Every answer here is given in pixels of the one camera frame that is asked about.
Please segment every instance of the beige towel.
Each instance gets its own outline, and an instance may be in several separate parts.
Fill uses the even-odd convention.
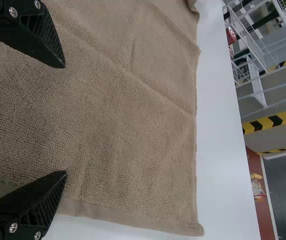
[[[0,197],[67,170],[62,214],[203,235],[198,15],[183,0],[44,2],[67,67],[0,42]]]

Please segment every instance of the white metal railing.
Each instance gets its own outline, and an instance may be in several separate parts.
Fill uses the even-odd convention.
[[[249,79],[248,76],[245,75],[244,72],[238,66],[236,66],[236,64],[232,60],[231,64],[232,64],[234,82],[237,85],[241,85],[243,82],[248,81]]]
[[[251,53],[255,56],[257,61],[260,63],[262,68],[267,72],[267,65],[264,60],[264,54],[261,51],[261,49],[258,47],[252,36],[249,34],[249,32],[246,30],[245,26],[242,24],[242,22],[239,20],[239,18],[236,16],[234,11],[230,6],[228,6],[229,12],[230,12],[230,18],[231,23],[230,26],[234,29],[234,31],[239,35],[239,37],[243,40],[245,45],[248,47]]]

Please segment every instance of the red object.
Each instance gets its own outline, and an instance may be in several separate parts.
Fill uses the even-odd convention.
[[[226,29],[226,36],[227,36],[228,45],[231,45],[232,43],[237,41],[236,34],[231,27],[228,27]]]
[[[258,175],[263,176],[263,170],[261,166],[261,161],[259,155],[254,153],[249,148],[246,148],[248,155],[248,168],[250,172],[254,172]],[[264,179],[257,180],[264,192],[266,192]],[[272,218],[269,212],[269,207],[267,203],[267,198],[262,198],[262,202],[255,202],[256,215],[258,220],[259,233],[261,235],[261,240],[274,240],[274,230],[272,225]]]

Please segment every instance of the white table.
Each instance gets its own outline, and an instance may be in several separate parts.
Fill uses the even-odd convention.
[[[198,0],[197,209],[202,240],[259,240],[220,0]],[[57,215],[44,240],[187,240],[195,237]]]

